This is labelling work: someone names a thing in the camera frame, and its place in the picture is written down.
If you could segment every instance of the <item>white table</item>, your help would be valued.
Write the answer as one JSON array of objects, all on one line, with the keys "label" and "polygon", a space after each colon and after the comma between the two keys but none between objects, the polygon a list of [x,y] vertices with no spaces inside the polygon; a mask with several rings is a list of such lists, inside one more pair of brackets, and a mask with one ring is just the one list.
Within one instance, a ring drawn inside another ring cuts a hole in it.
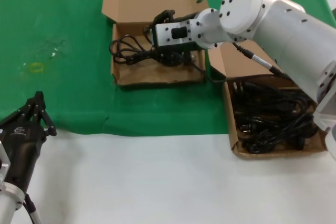
[{"label": "white table", "polygon": [[[336,162],[327,152],[243,160],[228,135],[59,131],[28,192],[44,224],[335,223]],[[24,208],[12,223],[30,223]]]}]

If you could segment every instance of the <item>green tablecloth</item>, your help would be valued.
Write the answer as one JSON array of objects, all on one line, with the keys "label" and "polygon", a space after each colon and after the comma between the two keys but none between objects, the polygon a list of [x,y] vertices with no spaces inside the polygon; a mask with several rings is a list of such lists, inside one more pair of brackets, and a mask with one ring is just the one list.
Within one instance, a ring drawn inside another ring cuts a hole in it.
[{"label": "green tablecloth", "polygon": [[[335,25],[326,0],[293,0]],[[208,0],[215,8],[220,0]],[[58,127],[120,135],[227,133],[220,87],[112,83],[102,0],[0,0],[0,118],[43,90]]]}]

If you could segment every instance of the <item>open cardboard box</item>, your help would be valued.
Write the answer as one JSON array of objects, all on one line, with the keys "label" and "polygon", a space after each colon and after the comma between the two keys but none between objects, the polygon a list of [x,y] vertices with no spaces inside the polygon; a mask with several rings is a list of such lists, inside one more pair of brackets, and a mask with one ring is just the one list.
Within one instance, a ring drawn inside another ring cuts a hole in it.
[{"label": "open cardboard box", "polygon": [[[247,40],[239,44],[242,47],[251,50],[263,60],[266,60],[274,66],[277,66],[277,64],[255,42]],[[253,76],[257,74],[270,74],[270,72],[266,68],[246,58],[231,43],[228,42],[224,43],[220,48],[210,50],[209,60],[213,68],[215,68],[217,71],[224,74],[228,78]],[[262,77],[257,79],[251,79],[250,81],[270,84],[274,87],[279,88],[296,87],[295,84],[291,81],[274,77]],[[298,151],[294,148],[289,148],[285,145],[278,145],[274,151],[266,154],[251,154],[247,152],[242,147],[241,142],[238,140],[238,132],[236,129],[236,122],[232,106],[232,90],[232,82],[224,84],[223,98],[229,130],[230,146],[231,150],[236,155],[242,157],[265,158],[306,155],[327,150],[324,142],[325,132],[319,130],[315,136],[306,139],[305,147],[301,151]]]},{"label": "open cardboard box", "polygon": [[[133,35],[146,49],[151,44],[143,37],[143,28],[166,9],[175,10],[174,17],[183,17],[208,8],[206,0],[103,0],[102,13],[114,21],[112,39]],[[136,46],[133,40],[126,40]],[[205,69],[204,51],[192,53],[194,63]],[[120,86],[145,83],[200,82],[203,75],[191,66],[166,67],[153,59],[134,65],[120,65],[113,61],[111,72]]]}]

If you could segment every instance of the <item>black cable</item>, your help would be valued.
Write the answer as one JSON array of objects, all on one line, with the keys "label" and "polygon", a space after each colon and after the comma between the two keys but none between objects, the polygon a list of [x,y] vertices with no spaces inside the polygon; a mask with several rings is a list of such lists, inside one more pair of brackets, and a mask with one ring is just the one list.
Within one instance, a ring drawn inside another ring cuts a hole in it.
[{"label": "black cable", "polygon": [[31,215],[33,212],[36,212],[36,207],[32,200],[30,199],[29,194],[26,194],[25,201],[22,204],[24,208],[26,209],[27,213],[29,214],[29,217],[31,219],[31,222],[35,224],[34,220],[32,219]]},{"label": "black cable", "polygon": [[247,134],[239,139],[250,153],[268,153],[280,143],[301,150],[317,133],[309,112],[313,101],[300,89],[242,82],[232,101],[236,126]]},{"label": "black cable", "polygon": [[[151,40],[148,37],[149,33],[149,26],[146,26],[143,30],[143,35],[146,38],[146,40],[152,44]],[[129,42],[125,41],[126,38],[129,38],[133,40],[138,47],[133,46]],[[122,48],[121,44],[124,44],[128,46],[128,48]],[[237,45],[236,43],[233,43],[234,46],[239,50],[241,53],[243,53],[246,57],[249,59],[252,59],[254,55],[253,52]],[[224,76],[221,80],[214,80],[212,79],[206,72],[206,70],[200,68],[197,66],[191,58],[191,52],[185,51],[185,52],[178,52],[175,50],[159,50],[157,48],[152,47],[150,50],[145,50],[141,44],[138,42],[138,40],[131,35],[124,35],[120,39],[113,40],[110,43],[109,46],[110,53],[113,56],[113,61],[118,64],[126,64],[126,65],[133,65],[136,64],[142,60],[146,59],[154,59],[157,62],[167,66],[167,67],[175,67],[181,64],[191,65],[193,66],[197,71],[203,74],[203,76],[206,77],[211,83],[217,84],[217,83],[224,83],[228,81],[243,81],[247,79],[254,79],[254,78],[260,78],[260,77],[278,77],[278,78],[284,78],[290,80],[290,78],[282,73],[280,70],[276,69],[274,66],[272,66],[272,71],[269,69],[270,72],[273,74],[257,74],[253,76],[244,76],[244,77],[233,77],[233,78],[227,78]],[[132,55],[124,55],[124,52],[134,52]]]},{"label": "black cable", "polygon": [[[130,38],[131,40],[133,40],[138,48],[124,41],[126,38]],[[128,46],[128,48],[121,48],[121,44]],[[145,50],[140,45],[138,40],[131,35],[125,35],[120,39],[113,40],[110,44],[109,50],[113,56],[113,61],[118,64],[133,65],[142,60],[154,59],[160,64],[163,64],[167,67],[175,67],[182,63],[187,63],[191,61],[190,52],[182,55],[174,50],[160,51],[153,47],[150,50]],[[124,52],[134,53],[132,55],[124,55]]]},{"label": "black cable", "polygon": [[28,210],[27,204],[26,204],[25,202],[23,202],[22,205],[23,205],[24,208],[26,209],[26,211],[27,211],[27,213],[28,213],[28,215],[29,215],[29,217],[30,217],[30,220],[31,220],[32,224],[35,224],[34,220],[32,219],[32,217],[31,217],[31,215],[30,215],[30,212],[29,212],[29,210]]}]

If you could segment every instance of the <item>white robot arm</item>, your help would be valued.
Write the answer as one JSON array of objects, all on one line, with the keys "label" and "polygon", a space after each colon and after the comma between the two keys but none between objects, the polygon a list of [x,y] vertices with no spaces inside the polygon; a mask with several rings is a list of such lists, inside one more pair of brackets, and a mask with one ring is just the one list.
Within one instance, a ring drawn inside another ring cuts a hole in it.
[{"label": "white robot arm", "polygon": [[157,24],[154,32],[158,47],[193,42],[211,49],[225,41],[255,41],[319,104],[314,121],[328,132],[327,148],[336,158],[336,29],[290,0],[222,0],[220,10]]}]

